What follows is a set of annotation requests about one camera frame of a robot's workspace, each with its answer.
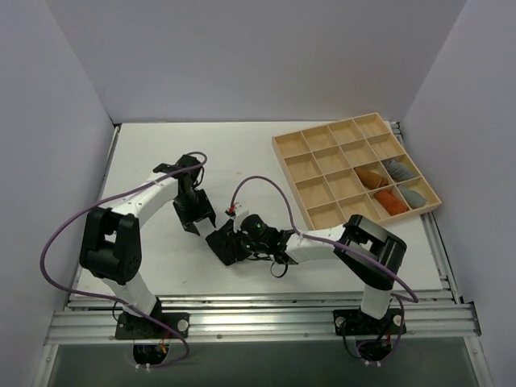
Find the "black pinstriped underwear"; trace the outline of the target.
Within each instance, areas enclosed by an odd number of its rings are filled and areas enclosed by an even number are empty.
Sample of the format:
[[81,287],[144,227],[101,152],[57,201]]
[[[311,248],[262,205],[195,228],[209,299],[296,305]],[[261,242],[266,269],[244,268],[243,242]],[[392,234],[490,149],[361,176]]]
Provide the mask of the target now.
[[229,219],[206,238],[210,250],[225,265],[231,266],[246,260],[251,253],[244,247],[241,235],[234,231],[234,221]]

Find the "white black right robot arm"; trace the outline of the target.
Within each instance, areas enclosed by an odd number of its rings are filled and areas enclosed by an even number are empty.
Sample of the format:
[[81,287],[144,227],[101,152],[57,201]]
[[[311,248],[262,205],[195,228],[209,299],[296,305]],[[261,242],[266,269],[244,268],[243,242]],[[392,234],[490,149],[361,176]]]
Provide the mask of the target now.
[[343,225],[296,232],[277,230],[251,214],[238,217],[233,231],[244,251],[278,264],[341,261],[364,283],[360,327],[374,333],[387,323],[391,293],[407,244],[372,220],[355,214]]

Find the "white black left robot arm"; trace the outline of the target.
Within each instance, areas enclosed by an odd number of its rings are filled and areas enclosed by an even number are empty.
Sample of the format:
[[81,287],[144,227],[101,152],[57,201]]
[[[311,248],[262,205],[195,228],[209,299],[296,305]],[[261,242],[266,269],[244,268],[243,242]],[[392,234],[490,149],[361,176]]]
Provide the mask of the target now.
[[215,223],[213,206],[200,188],[206,162],[204,153],[189,152],[174,164],[158,164],[142,185],[105,199],[86,216],[80,266],[110,287],[123,310],[135,316],[133,327],[144,338],[157,336],[163,319],[159,298],[139,272],[140,230],[168,203],[188,233],[200,235],[197,224],[205,219]]

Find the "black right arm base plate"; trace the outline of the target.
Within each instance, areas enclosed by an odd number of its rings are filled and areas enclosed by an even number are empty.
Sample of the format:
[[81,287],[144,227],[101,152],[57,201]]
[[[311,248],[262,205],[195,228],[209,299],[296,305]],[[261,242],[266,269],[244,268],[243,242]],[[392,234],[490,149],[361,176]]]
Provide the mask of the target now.
[[342,336],[404,335],[406,325],[401,321],[400,308],[390,308],[384,317],[375,319],[360,309],[334,310],[335,333]]

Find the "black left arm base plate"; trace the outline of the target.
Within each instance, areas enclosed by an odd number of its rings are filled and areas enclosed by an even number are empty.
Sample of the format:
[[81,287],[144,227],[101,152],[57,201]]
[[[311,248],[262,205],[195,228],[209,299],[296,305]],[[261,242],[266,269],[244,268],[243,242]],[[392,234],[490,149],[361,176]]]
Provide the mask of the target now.
[[[158,319],[185,339],[189,334],[189,318],[190,315],[187,313],[165,313]],[[118,317],[114,337],[118,340],[177,338],[168,330],[147,318],[137,317],[126,312],[122,312]]]

